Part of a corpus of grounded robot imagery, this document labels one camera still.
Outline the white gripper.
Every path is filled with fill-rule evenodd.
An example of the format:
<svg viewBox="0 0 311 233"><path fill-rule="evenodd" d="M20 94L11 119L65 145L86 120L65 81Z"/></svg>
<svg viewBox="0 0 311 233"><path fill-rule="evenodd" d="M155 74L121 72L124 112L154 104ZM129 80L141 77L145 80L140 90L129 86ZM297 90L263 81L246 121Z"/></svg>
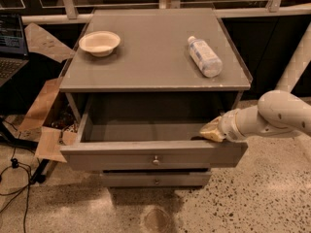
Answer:
<svg viewBox="0 0 311 233"><path fill-rule="evenodd" d="M222 142L224 139L231 142L243 142L246 137L237 126L237 114L239 109L226 112L205 124L199 131L200 135L213 142Z"/></svg>

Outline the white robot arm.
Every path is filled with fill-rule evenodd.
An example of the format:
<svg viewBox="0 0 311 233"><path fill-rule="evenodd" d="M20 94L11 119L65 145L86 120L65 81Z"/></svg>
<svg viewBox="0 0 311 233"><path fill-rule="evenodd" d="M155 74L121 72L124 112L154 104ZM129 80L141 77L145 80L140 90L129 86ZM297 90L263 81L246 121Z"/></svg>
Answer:
<svg viewBox="0 0 311 233"><path fill-rule="evenodd" d="M311 135L311 106L292 91L311 59L311 23L308 25L276 88L264 93L255 106L231 110L200 129L214 142L241 142L251 136L290 138Z"/></svg>

